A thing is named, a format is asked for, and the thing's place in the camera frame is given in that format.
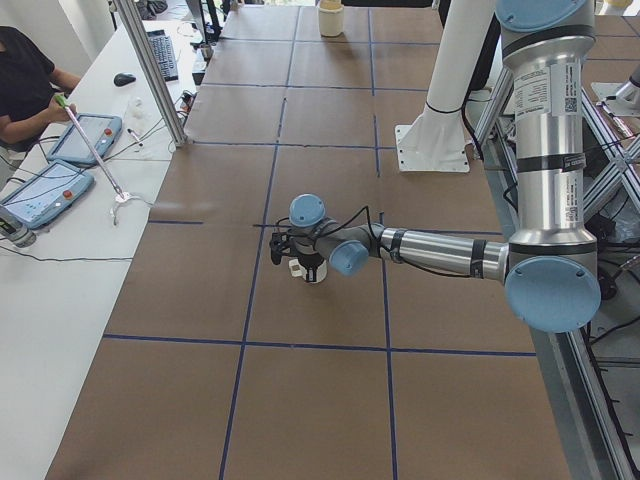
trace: computer mouse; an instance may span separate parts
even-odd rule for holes
[[[133,73],[118,73],[113,77],[113,84],[116,87],[124,87],[130,83],[136,81],[136,76]]]

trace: grid floor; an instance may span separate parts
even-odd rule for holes
[[[367,204],[501,241],[481,164],[398,172],[389,132],[422,109],[437,14],[346,13],[332,40],[313,8],[230,17],[47,478],[569,478],[498,284],[371,260],[308,286],[271,265],[305,192],[339,220]],[[620,21],[598,28],[631,45]]]

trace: black shirt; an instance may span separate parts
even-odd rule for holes
[[[55,93],[49,75],[55,65],[13,27],[0,26],[0,42],[6,49],[0,52],[0,117],[25,120],[49,106]]]

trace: tablet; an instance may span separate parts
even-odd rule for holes
[[[76,118],[97,152],[104,157],[122,131],[122,119],[111,115],[87,113],[81,113]],[[73,124],[67,127],[49,151],[47,160],[62,160],[79,167],[91,167],[96,164],[91,150]]]
[[[31,229],[50,223],[93,185],[84,170],[56,160],[20,188],[2,199],[2,204]]]

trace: white table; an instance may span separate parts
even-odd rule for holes
[[[180,79],[167,82],[171,98],[177,100],[183,90],[195,92],[195,54],[187,36],[191,27],[183,22],[146,22],[146,28],[162,28],[172,37]],[[137,81],[115,87],[118,72],[133,73]],[[108,154],[132,143],[127,128],[146,131],[161,118],[124,28],[113,35],[70,100],[79,113],[123,118],[124,132]],[[132,102],[140,104],[135,113],[142,112],[141,118],[128,108]],[[43,137],[63,130],[63,125],[52,125]],[[145,140],[143,148],[129,149],[107,165],[125,191],[152,202],[172,150],[164,128]],[[21,168],[37,172],[45,165],[35,148]],[[91,173],[96,179],[92,190],[21,251],[40,258],[133,256],[149,207],[139,201],[127,204],[114,226],[109,209],[115,192],[102,171],[93,168]],[[17,184],[10,183],[0,195],[15,188]],[[11,246],[8,241],[0,245]],[[0,251],[0,478],[35,480],[46,475],[129,265],[130,261],[40,263]]]

